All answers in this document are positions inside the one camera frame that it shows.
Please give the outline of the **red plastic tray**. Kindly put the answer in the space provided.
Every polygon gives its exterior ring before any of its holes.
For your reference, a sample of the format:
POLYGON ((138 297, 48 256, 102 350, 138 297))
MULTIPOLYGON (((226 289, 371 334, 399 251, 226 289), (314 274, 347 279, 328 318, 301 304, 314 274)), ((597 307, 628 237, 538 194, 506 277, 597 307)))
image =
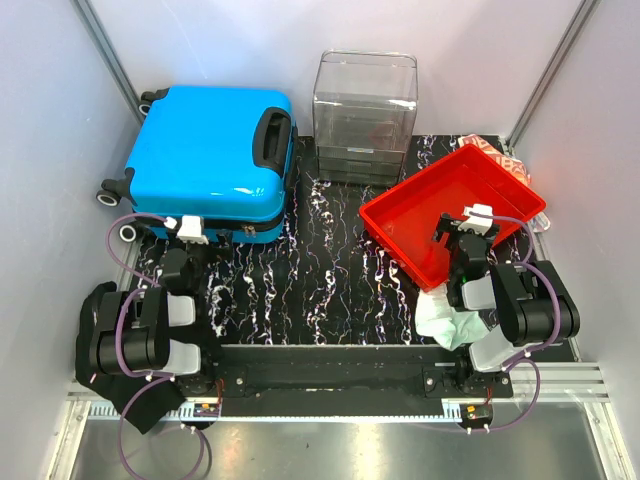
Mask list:
POLYGON ((450 253, 443 240, 432 240, 441 215, 462 219, 475 204, 523 222, 546 208, 542 197, 480 148, 465 145, 362 205, 359 214, 366 231, 429 291, 448 278, 450 253))

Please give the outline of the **blue hard-shell suitcase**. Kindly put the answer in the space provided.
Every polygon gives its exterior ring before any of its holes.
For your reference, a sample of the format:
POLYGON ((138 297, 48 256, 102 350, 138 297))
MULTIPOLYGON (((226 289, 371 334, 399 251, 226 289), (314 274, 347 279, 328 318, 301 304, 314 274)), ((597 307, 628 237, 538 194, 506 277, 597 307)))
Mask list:
POLYGON ((145 119, 121 179, 105 179, 97 200, 126 199, 135 218, 119 228, 176 236, 183 215, 203 218, 209 242, 268 244, 281 235, 296 180, 297 126, 282 92, 171 86, 142 94, 145 119))

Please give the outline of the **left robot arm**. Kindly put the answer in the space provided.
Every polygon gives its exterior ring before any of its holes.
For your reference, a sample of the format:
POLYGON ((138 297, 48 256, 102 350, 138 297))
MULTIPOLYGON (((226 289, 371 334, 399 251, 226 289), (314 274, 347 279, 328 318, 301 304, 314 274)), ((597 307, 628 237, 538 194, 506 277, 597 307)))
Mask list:
POLYGON ((222 353, 204 306, 212 259, 209 246, 174 247, 161 257, 157 286, 132 295, 98 285, 81 310, 76 359, 102 375, 174 374, 193 395, 208 394, 222 353))

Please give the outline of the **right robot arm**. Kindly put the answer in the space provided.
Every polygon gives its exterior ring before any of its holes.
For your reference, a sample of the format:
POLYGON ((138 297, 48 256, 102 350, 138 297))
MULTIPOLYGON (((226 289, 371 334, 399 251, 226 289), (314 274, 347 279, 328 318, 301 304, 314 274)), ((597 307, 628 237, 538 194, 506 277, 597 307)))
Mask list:
POLYGON ((576 336, 578 308, 554 265, 529 256, 515 263, 489 260, 499 233, 491 207, 476 204, 462 218, 442 214, 433 240, 450 255, 443 285, 418 298, 416 329, 441 347, 466 350, 454 384, 476 396, 489 372, 505 371, 533 352, 576 336))

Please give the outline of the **white mint cloth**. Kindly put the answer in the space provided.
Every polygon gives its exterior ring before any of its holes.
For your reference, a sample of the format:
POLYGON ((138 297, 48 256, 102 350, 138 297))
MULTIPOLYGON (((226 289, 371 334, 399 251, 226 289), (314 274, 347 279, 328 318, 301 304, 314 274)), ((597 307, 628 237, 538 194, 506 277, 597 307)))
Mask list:
POLYGON ((418 335, 432 338, 442 348, 453 351, 483 339, 489 329, 477 311, 457 311, 449 305, 443 285, 420 291, 414 315, 418 335))

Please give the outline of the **orange white printed bag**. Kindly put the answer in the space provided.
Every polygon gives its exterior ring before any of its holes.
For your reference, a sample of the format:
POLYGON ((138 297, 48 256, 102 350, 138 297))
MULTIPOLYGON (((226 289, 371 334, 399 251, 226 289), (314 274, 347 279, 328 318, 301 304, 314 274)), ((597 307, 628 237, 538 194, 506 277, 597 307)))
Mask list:
POLYGON ((531 177, 524 163, 516 158, 501 153, 493 147, 487 140, 477 134, 470 134, 458 138, 458 145, 474 145, 489 156, 496 164, 509 172, 519 182, 529 187, 531 185, 531 177))

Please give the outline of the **black cloth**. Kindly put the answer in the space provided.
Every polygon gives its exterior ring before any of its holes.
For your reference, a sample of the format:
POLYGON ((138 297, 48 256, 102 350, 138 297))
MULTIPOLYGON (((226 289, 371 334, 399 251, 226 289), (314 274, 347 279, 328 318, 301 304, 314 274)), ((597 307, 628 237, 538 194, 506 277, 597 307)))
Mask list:
POLYGON ((142 372, 146 331, 131 328, 129 307, 120 335, 116 327, 127 291, 113 281, 98 284, 84 299, 75 340, 75 378, 82 386, 111 402, 116 412, 146 434, 186 400, 177 383, 151 386, 142 372))

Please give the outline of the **black marble pattern mat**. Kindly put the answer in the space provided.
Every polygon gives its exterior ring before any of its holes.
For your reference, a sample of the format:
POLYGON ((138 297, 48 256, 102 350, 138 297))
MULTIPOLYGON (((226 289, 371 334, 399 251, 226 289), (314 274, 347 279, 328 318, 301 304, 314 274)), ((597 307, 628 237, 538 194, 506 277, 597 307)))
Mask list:
POLYGON ((418 287, 359 215, 384 188, 319 180, 310 137, 300 137, 297 153, 278 239, 240 244, 206 268, 206 324, 225 344, 432 344, 415 329, 418 287))

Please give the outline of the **clear plastic drawer organizer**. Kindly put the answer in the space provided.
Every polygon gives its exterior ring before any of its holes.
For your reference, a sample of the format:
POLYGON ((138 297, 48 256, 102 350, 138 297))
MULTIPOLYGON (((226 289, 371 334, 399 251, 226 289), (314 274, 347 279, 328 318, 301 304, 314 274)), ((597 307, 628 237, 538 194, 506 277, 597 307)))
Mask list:
POLYGON ((399 181, 418 109, 418 65, 409 54, 327 50, 312 117, 322 181, 390 187, 399 181))

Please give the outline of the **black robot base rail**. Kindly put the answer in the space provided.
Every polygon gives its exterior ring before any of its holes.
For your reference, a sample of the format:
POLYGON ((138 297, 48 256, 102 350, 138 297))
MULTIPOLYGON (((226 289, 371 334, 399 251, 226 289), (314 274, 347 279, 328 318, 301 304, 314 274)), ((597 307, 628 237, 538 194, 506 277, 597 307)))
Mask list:
POLYGON ((442 416, 444 399, 509 399, 510 378, 476 373, 464 350, 436 345, 226 345, 211 373, 186 382, 188 397, 222 395, 226 418, 321 420, 442 416))

